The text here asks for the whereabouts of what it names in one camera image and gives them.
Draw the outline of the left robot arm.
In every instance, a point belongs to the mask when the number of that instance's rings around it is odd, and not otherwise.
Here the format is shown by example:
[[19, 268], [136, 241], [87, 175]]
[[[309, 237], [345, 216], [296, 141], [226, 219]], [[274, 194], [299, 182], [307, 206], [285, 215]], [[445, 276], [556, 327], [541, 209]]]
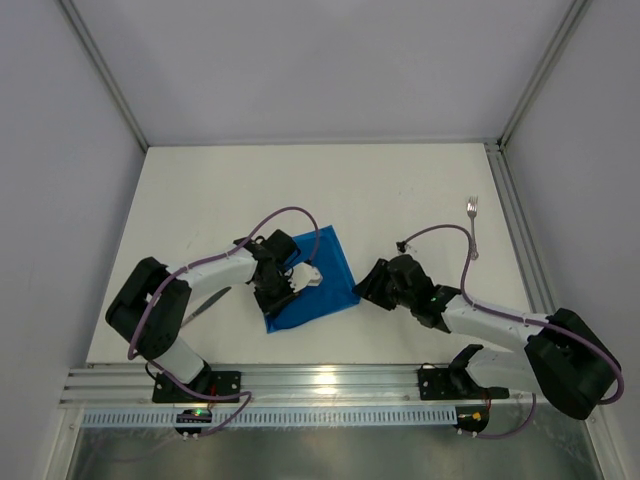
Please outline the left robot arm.
[[161, 371], [162, 391], [167, 382], [198, 400], [220, 395], [209, 365], [180, 337], [189, 306], [215, 302], [231, 287], [248, 284], [261, 311], [278, 314], [298, 296], [287, 262], [300, 253], [293, 238], [277, 230], [267, 238], [237, 240], [227, 252], [175, 270], [147, 257], [108, 307], [106, 323], [129, 343], [132, 356]]

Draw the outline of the blue cloth napkin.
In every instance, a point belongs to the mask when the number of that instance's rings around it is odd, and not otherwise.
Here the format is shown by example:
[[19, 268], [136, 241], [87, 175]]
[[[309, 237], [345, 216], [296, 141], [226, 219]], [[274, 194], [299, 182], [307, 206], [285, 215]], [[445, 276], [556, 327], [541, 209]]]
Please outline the blue cloth napkin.
[[355, 280], [334, 227], [323, 227], [319, 233], [319, 248], [312, 264], [322, 281], [318, 286], [304, 288], [277, 316], [264, 315], [268, 333], [296, 328], [360, 303], [353, 293]]

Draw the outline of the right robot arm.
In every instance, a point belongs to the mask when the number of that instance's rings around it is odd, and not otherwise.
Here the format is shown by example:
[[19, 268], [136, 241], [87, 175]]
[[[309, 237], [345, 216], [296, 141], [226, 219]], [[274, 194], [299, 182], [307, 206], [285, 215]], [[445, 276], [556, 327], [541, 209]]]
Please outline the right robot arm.
[[378, 260], [353, 292], [388, 311], [402, 306], [426, 328], [475, 338], [450, 364], [463, 386], [542, 395], [584, 420], [621, 376], [617, 360], [575, 312], [481, 306], [458, 288], [433, 283], [408, 254]]

